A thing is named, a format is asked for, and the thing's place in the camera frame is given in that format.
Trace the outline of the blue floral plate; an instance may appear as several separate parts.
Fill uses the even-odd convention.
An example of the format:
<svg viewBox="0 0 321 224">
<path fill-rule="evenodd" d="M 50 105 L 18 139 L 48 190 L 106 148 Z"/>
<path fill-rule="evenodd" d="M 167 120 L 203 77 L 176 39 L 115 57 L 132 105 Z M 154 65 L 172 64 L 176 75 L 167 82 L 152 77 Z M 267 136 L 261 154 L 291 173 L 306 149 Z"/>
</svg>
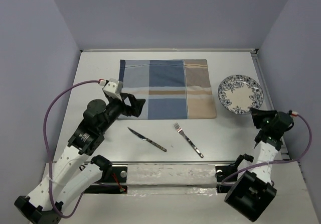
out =
<svg viewBox="0 0 321 224">
<path fill-rule="evenodd" d="M 260 84 L 253 78 L 235 74 L 224 78 L 218 87 L 218 99 L 222 106 L 237 115 L 250 114 L 250 109 L 259 109 L 264 102 Z"/>
</svg>

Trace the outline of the blue beige plaid cloth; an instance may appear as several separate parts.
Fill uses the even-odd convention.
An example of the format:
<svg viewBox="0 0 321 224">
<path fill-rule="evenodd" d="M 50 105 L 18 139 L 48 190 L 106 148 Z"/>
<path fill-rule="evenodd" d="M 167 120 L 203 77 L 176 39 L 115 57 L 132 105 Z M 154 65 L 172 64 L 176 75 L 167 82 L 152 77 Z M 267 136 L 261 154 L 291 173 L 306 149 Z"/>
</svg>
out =
<svg viewBox="0 0 321 224">
<path fill-rule="evenodd" d="M 207 60 L 121 60 L 123 92 L 145 99 L 139 120 L 214 119 Z"/>
</svg>

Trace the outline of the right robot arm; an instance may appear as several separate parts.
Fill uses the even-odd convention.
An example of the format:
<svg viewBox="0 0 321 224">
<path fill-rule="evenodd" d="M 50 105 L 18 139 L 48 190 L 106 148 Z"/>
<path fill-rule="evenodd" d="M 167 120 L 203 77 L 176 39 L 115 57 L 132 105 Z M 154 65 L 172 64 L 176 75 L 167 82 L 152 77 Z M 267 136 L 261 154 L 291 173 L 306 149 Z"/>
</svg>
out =
<svg viewBox="0 0 321 224">
<path fill-rule="evenodd" d="M 255 137 L 252 164 L 237 163 L 231 167 L 237 181 L 227 192 L 225 202 L 251 222 L 255 222 L 276 196 L 272 186 L 272 164 L 282 147 L 282 137 L 294 126 L 292 111 L 258 110 L 250 108 Z"/>
</svg>

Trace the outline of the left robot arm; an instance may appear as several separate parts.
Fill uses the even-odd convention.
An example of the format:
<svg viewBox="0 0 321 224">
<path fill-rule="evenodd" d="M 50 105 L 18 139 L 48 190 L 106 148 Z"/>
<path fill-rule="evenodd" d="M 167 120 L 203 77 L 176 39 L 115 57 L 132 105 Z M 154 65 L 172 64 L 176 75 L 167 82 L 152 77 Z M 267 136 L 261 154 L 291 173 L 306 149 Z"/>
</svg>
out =
<svg viewBox="0 0 321 224">
<path fill-rule="evenodd" d="M 82 122 L 50 173 L 28 195 L 16 199 L 16 208 L 31 223 L 58 223 L 66 207 L 91 184 L 110 178 L 112 163 L 93 153 L 115 120 L 120 115 L 140 116 L 146 100 L 127 93 L 107 99 L 109 103 L 101 99 L 88 103 Z"/>
</svg>

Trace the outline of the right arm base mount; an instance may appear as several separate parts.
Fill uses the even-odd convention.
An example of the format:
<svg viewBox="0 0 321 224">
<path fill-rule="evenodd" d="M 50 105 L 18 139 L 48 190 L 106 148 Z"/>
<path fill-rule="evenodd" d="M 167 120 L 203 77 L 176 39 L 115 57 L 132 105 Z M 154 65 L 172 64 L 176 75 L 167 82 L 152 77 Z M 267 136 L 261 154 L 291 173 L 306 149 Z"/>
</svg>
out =
<svg viewBox="0 0 321 224">
<path fill-rule="evenodd" d="M 215 167 L 215 171 L 215 178 L 217 180 L 217 193 L 227 193 L 230 190 L 231 185 L 233 185 L 233 183 L 237 181 L 238 175 L 233 176 L 225 181 L 225 185 L 222 185 L 221 182 L 229 175 L 235 173 L 237 171 L 237 167 L 235 167 L 234 165 L 218 165 Z"/>
</svg>

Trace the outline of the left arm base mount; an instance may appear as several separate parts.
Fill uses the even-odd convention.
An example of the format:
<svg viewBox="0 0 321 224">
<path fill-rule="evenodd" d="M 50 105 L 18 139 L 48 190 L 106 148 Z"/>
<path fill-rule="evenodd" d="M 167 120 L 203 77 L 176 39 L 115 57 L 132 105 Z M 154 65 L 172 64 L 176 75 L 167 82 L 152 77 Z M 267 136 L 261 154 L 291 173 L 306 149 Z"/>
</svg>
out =
<svg viewBox="0 0 321 224">
<path fill-rule="evenodd" d="M 91 184 L 85 194 L 127 194 L 127 166 L 113 166 L 110 174 L 103 173 L 102 178 Z"/>
</svg>

